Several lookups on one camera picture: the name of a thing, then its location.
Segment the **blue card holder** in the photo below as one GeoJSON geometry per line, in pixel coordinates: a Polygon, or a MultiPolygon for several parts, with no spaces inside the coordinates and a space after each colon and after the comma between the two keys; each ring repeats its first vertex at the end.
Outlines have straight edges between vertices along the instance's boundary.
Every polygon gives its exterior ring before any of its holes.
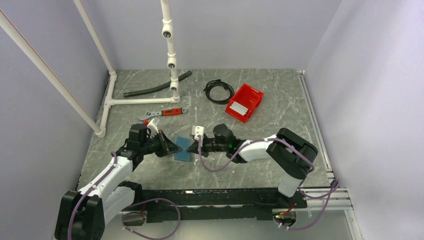
{"type": "Polygon", "coordinates": [[[174,153],[174,160],[179,162],[190,162],[191,154],[187,150],[191,145],[191,140],[182,136],[176,136],[175,144],[180,147],[181,150],[174,153]]]}

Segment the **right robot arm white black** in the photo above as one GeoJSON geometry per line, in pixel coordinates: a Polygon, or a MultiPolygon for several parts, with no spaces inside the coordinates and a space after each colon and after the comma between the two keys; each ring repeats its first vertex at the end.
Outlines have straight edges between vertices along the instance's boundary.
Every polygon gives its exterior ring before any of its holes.
{"type": "Polygon", "coordinates": [[[276,203],[282,208],[295,201],[295,192],[314,171],[313,162],[319,153],[312,143],[285,127],[276,134],[255,140],[237,138],[223,123],[214,127],[213,137],[207,137],[202,126],[194,126],[191,135],[194,142],[187,152],[199,157],[208,157],[211,152],[225,153],[236,164],[273,159],[283,170],[275,194],[276,203]]]}

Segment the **red plastic bin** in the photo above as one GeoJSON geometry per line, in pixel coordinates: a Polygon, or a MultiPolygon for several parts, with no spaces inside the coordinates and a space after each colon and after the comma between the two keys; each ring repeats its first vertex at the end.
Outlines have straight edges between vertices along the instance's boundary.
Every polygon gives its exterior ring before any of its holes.
{"type": "Polygon", "coordinates": [[[254,87],[243,83],[239,90],[234,94],[234,96],[229,100],[225,108],[225,112],[235,119],[246,123],[248,119],[252,116],[254,110],[260,105],[263,99],[264,93],[255,89],[254,87]],[[238,102],[241,105],[248,108],[248,113],[245,116],[238,114],[237,112],[230,109],[230,105],[233,102],[238,102]]]}

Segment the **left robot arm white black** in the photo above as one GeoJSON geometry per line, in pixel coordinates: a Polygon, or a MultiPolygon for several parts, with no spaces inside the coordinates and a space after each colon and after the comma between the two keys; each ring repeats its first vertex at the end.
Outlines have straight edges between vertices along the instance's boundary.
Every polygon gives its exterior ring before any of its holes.
{"type": "Polygon", "coordinates": [[[108,165],[87,185],[68,191],[61,198],[56,221],[56,240],[99,240],[106,225],[122,210],[137,210],[149,200],[142,185],[126,181],[146,155],[165,157],[182,148],[162,130],[150,130],[143,123],[133,124],[124,144],[111,152],[108,165]]]}

